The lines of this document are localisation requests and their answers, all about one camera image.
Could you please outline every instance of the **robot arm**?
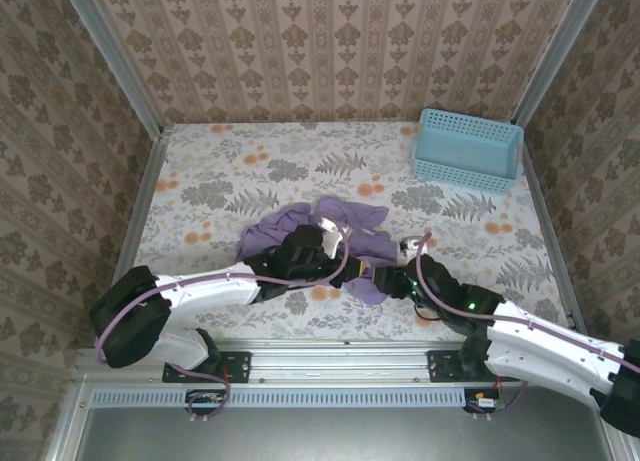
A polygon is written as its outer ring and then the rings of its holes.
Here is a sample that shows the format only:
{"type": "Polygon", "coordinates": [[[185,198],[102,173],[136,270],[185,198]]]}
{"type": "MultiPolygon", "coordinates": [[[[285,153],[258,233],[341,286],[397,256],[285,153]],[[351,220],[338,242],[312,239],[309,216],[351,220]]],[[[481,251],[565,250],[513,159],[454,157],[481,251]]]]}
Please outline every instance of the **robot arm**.
{"type": "MultiPolygon", "coordinates": [[[[142,358],[175,364],[193,372],[214,374],[220,360],[215,343],[202,329],[183,330],[183,316],[215,306],[263,302],[290,289],[282,280],[318,281],[344,268],[331,279],[334,287],[360,276],[364,263],[337,253],[342,234],[323,220],[322,230],[300,226],[280,246],[228,268],[191,276],[154,276],[146,266],[131,269],[91,309],[90,318],[98,336],[125,306],[141,293],[151,295],[122,317],[107,333],[103,352],[109,366],[131,365],[142,358]],[[209,280],[188,284],[202,277],[209,280]]],[[[508,316],[523,320],[472,319],[435,304],[421,286],[415,258],[417,243],[401,243],[399,259],[407,264],[376,268],[373,280],[383,293],[409,297],[419,307],[436,311],[442,321],[466,336],[459,360],[463,380],[480,379],[488,370],[561,392],[600,411],[604,420],[640,437],[640,374],[606,359],[606,353],[640,365],[640,342],[626,348],[596,340],[537,318],[501,295],[480,286],[459,284],[446,268],[428,255],[420,258],[421,273],[430,291],[459,312],[508,316]],[[546,326],[555,335],[532,326],[546,326]],[[594,346],[594,352],[571,341],[594,346]]]]}

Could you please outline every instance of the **cloth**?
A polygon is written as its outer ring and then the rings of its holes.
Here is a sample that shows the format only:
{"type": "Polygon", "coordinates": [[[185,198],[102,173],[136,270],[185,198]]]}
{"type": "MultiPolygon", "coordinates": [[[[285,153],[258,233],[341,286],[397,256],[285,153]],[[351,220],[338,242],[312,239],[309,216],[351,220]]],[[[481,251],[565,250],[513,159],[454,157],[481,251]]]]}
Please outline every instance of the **cloth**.
{"type": "MultiPolygon", "coordinates": [[[[308,203],[290,204],[277,213],[265,216],[258,224],[245,228],[236,244],[236,259],[242,261],[268,247],[279,245],[299,225],[316,225],[320,218],[326,217],[342,221],[353,229],[349,237],[349,252],[365,261],[368,267],[396,264],[397,243],[388,232],[375,229],[387,217],[388,208],[345,202],[331,197],[320,199],[313,213],[311,208],[308,203]]],[[[365,304],[380,304],[386,296],[376,289],[371,278],[372,270],[367,269],[363,276],[345,283],[344,286],[365,304]]]]}

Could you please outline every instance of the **metal corner post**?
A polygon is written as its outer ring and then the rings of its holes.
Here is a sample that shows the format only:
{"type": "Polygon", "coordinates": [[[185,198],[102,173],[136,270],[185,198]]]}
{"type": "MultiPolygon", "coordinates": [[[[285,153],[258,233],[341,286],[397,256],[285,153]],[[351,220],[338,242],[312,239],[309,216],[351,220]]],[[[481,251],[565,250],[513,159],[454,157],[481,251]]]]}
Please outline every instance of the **metal corner post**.
{"type": "Polygon", "coordinates": [[[95,0],[70,1],[149,133],[149,137],[157,141],[161,135],[162,117],[127,60],[122,46],[100,11],[98,3],[95,0]]]}
{"type": "Polygon", "coordinates": [[[529,123],[597,2],[571,0],[515,110],[513,120],[518,126],[529,123]]]}
{"type": "Polygon", "coordinates": [[[579,333],[586,333],[587,327],[585,325],[582,313],[580,312],[580,306],[576,298],[576,293],[573,290],[571,279],[569,278],[569,272],[560,250],[560,244],[556,233],[553,230],[553,223],[547,210],[547,205],[544,202],[544,196],[540,183],[536,176],[531,157],[529,156],[529,150],[527,146],[524,146],[524,152],[522,156],[522,163],[524,164],[524,172],[529,183],[529,189],[531,190],[531,199],[533,201],[534,209],[540,219],[540,228],[542,229],[542,236],[547,244],[547,250],[549,251],[549,261],[551,262],[551,268],[556,277],[558,284],[558,290],[560,291],[560,297],[564,303],[565,310],[571,314],[571,318],[575,323],[575,328],[579,333]]]}
{"type": "Polygon", "coordinates": [[[144,231],[144,225],[147,220],[147,215],[149,214],[149,208],[151,207],[155,186],[160,176],[162,164],[164,163],[172,127],[173,126],[167,127],[162,132],[160,140],[151,145],[149,160],[147,161],[147,166],[142,176],[140,190],[138,191],[138,196],[136,197],[136,202],[131,212],[127,234],[122,243],[118,264],[113,274],[114,283],[131,269],[135,262],[142,232],[144,231]]]}

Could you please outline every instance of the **laundry basket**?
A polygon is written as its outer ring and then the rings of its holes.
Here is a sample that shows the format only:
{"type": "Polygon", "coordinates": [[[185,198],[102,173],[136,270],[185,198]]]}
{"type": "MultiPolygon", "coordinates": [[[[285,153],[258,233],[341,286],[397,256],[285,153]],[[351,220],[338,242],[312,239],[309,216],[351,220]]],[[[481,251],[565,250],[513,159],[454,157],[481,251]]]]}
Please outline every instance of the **laundry basket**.
{"type": "Polygon", "coordinates": [[[505,194],[522,175],[520,126],[425,109],[413,175],[505,194]]]}

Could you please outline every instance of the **patterned wallpaper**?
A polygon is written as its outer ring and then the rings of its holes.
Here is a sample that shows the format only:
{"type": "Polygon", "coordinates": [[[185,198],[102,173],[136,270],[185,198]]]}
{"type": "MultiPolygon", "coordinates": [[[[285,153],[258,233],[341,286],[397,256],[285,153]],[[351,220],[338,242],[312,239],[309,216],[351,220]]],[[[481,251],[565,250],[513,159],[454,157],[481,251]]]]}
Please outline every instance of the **patterned wallpaper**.
{"type": "Polygon", "coordinates": [[[590,331],[640,337],[640,0],[600,0],[527,127],[590,331]]]}
{"type": "Polygon", "coordinates": [[[97,0],[166,123],[511,117],[570,0],[97,0]]]}
{"type": "Polygon", "coordinates": [[[150,141],[68,0],[0,0],[0,459],[37,459],[150,141]]]}

